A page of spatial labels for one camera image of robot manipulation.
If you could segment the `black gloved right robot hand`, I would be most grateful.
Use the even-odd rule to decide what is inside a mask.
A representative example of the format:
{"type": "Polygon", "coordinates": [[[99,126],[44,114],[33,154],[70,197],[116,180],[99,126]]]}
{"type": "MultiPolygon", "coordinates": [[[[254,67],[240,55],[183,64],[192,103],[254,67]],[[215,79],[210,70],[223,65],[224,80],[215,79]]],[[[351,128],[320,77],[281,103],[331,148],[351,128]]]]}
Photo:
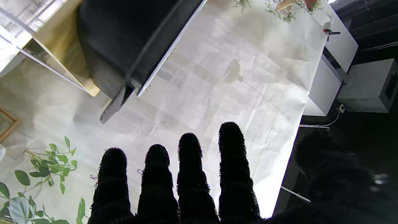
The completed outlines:
{"type": "Polygon", "coordinates": [[[147,152],[137,213],[130,210],[127,157],[108,149],[101,160],[89,224],[396,224],[397,198],[377,184],[326,131],[314,131],[297,145],[295,160],[308,181],[310,203],[263,219],[250,177],[243,133],[234,122],[219,130],[220,188],[216,211],[193,133],[178,146],[178,200],[170,160],[155,144],[147,152]]]}

